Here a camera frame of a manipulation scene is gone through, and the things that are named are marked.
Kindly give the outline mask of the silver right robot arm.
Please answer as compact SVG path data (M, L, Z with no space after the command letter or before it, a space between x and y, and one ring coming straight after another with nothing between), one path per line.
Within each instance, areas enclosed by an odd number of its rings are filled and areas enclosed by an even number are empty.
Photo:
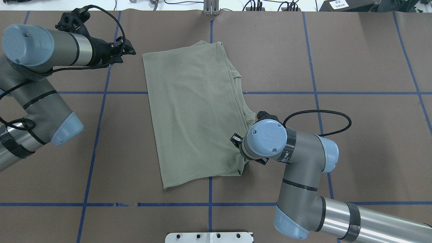
M255 122L231 142L240 154L262 165L284 163L274 227L288 237L326 233L347 243L430 243L431 225L334 200L319 193L321 175L335 168L339 148L330 139L296 131L276 119Z

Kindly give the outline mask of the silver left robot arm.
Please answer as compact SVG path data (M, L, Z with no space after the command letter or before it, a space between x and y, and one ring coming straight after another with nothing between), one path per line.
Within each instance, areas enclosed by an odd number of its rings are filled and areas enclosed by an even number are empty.
M91 37L84 25L42 26L13 24L2 37L1 98L11 95L26 116L1 119L1 171L33 155L43 145L60 146L83 131L83 124L48 77L56 66L64 70L106 68L135 55L124 36L107 43Z

